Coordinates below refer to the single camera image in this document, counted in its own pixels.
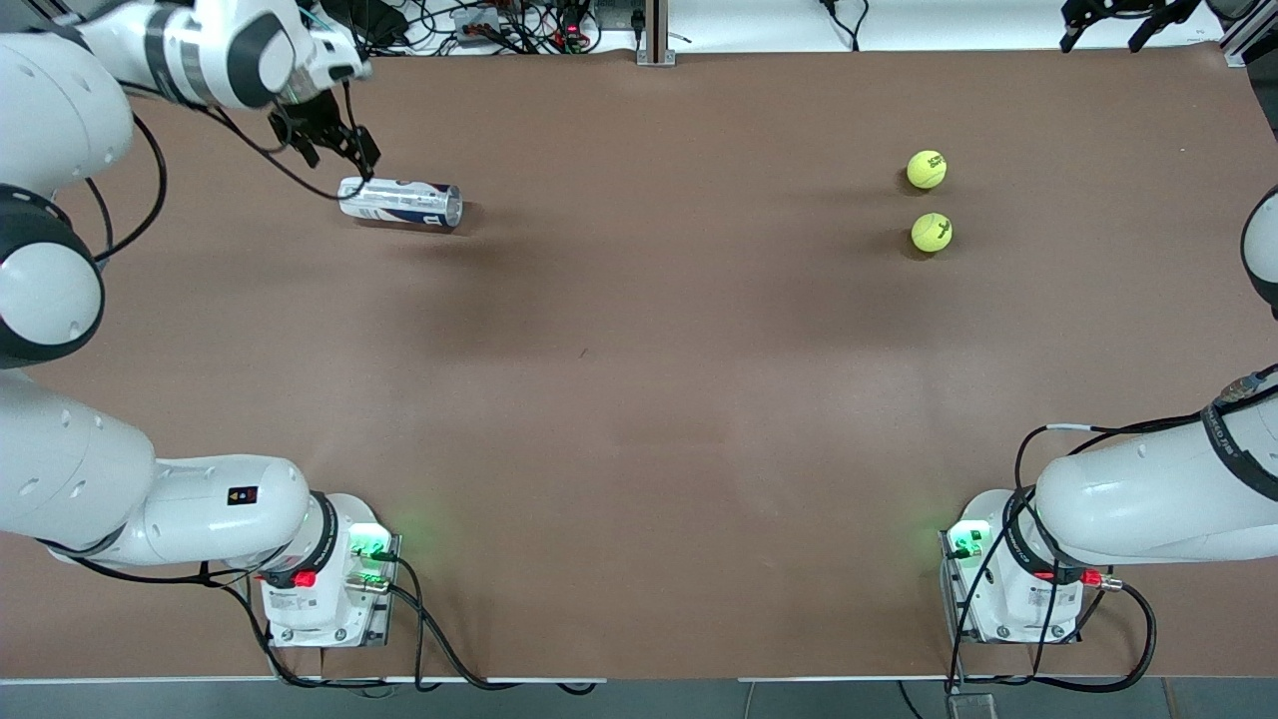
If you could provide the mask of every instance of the yellow tennis ball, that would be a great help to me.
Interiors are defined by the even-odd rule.
[[[944,249],[953,235],[955,230],[950,217],[941,212],[928,212],[915,220],[914,226],[910,227],[910,239],[914,240],[915,246],[924,252]]]
[[[924,149],[910,157],[905,176],[919,189],[932,189],[946,179],[946,158],[935,149]]]

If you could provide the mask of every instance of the table surface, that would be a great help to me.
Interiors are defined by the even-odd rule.
[[[288,457],[364,498],[488,676],[942,674],[935,533],[1010,485],[1026,430],[1191,411],[1273,358],[1237,241],[1278,152],[1210,46],[377,74],[355,109],[378,171],[461,185],[458,231],[357,223],[143,102],[169,206],[111,261],[95,341],[31,374],[164,457]],[[900,176],[925,147],[951,166],[927,194]],[[152,172],[139,142],[102,178],[119,225]],[[61,199],[92,235],[87,195]],[[932,258],[906,239],[928,211],[956,227]],[[5,677],[266,672],[217,593],[14,536],[0,562]],[[1278,674],[1249,609],[1275,570],[1125,568],[1158,610],[1153,672]],[[1125,672],[1131,608],[1094,627],[1045,669]],[[390,647],[294,660],[403,677],[412,644],[399,613]]]

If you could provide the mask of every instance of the white robot link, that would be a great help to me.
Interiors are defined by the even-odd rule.
[[[1247,217],[1242,261],[1278,318],[1278,188]],[[1072,641],[1082,586],[1122,586],[1098,567],[1278,556],[1274,375],[1278,365],[1196,415],[1126,428],[1127,442],[1061,457],[1031,488],[973,499],[943,535],[961,631],[982,642]]]
[[[374,621],[392,570],[369,554],[392,538],[367,504],[311,492],[275,457],[156,460],[142,432],[20,373],[79,349],[101,321],[100,268],[52,197],[129,149],[125,87],[289,117],[368,74],[350,38],[308,29],[293,0],[127,1],[0,34],[0,530],[96,567],[256,572],[277,645],[383,639]],[[354,139],[337,147],[348,156],[368,148],[363,128],[313,129],[320,144]]]

